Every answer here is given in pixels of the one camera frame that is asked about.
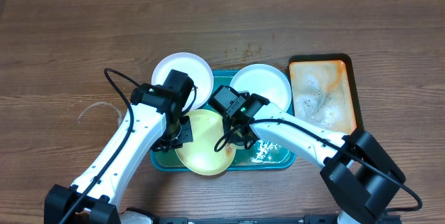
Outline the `yellow plate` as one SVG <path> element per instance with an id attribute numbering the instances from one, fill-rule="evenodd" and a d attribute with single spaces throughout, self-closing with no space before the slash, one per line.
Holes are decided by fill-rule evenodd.
<path id="1" fill-rule="evenodd" d="M 225 172 L 234 160 L 236 150 L 229 144 L 215 152 L 214 147 L 223 136 L 223 118 L 210 110 L 197 109 L 186 114 L 191 121 L 193 141 L 176 149 L 179 160 L 199 175 L 218 175 Z"/>

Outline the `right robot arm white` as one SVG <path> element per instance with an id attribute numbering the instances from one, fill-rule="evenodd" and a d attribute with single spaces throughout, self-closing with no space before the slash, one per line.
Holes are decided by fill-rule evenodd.
<path id="1" fill-rule="evenodd" d="M 319 168 L 335 202 L 358 223 L 377 223 L 405 182 L 400 168 L 363 129 L 351 134 L 321 129 L 265 97 L 230 86 L 220 86 L 209 106 L 221 114 L 224 131 L 215 152 L 227 144 L 249 150 L 258 140 L 280 145 Z"/>

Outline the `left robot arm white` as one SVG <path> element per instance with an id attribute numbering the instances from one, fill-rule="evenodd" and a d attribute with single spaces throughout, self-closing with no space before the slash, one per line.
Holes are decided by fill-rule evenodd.
<path id="1" fill-rule="evenodd" d="M 155 223 L 146 211 L 119 213 L 122 196 L 145 155 L 193 141 L 185 105 L 194 87 L 184 72 L 171 70 L 161 85 L 137 85 L 125 98 L 127 113 L 91 166 L 70 187 L 54 185 L 44 201 L 45 223 L 74 223 L 82 211 L 89 223 Z"/>

